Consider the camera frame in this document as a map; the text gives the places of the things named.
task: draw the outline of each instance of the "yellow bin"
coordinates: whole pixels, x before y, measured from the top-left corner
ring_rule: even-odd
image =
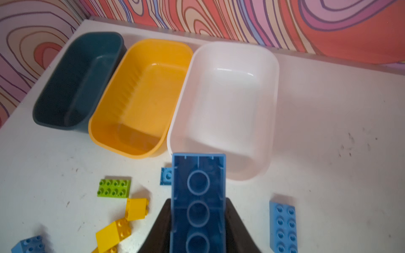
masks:
[[[89,121],[99,146],[142,159],[163,144],[193,51],[186,44],[147,39],[133,45]]]

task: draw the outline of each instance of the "white bin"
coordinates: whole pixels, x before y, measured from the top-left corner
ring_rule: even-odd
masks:
[[[168,132],[170,154],[224,153],[226,177],[247,180],[270,164],[279,65],[267,49],[214,42],[190,63]]]

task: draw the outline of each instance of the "toy brick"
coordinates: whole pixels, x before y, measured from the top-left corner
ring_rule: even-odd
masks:
[[[295,207],[270,201],[270,247],[275,253],[298,253]]]
[[[96,233],[99,252],[106,252],[131,235],[131,228],[125,218],[116,220]]]
[[[95,250],[93,250],[92,253],[99,253],[98,248],[96,248]],[[111,249],[107,250],[104,253],[117,253],[117,248],[116,247],[112,247]]]
[[[101,179],[97,191],[98,197],[128,198],[131,180]]]
[[[225,253],[223,154],[173,154],[170,253]]]
[[[144,219],[148,214],[146,208],[148,205],[149,201],[146,198],[127,199],[125,219],[127,219],[127,221]]]
[[[11,249],[11,253],[26,252],[45,253],[45,244],[42,243],[42,237],[35,236],[22,240]]]
[[[172,168],[162,168],[160,173],[160,185],[172,185]]]

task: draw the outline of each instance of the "psychedelic wall pattern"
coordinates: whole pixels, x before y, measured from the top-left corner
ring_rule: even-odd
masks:
[[[80,0],[90,15],[405,70],[404,0]]]
[[[59,0],[0,3],[0,127],[80,22]]]

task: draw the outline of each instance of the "dark teal bin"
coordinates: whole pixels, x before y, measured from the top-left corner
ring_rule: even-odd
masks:
[[[116,32],[78,37],[66,50],[35,103],[35,123],[88,132],[88,123],[116,67],[126,52]]]

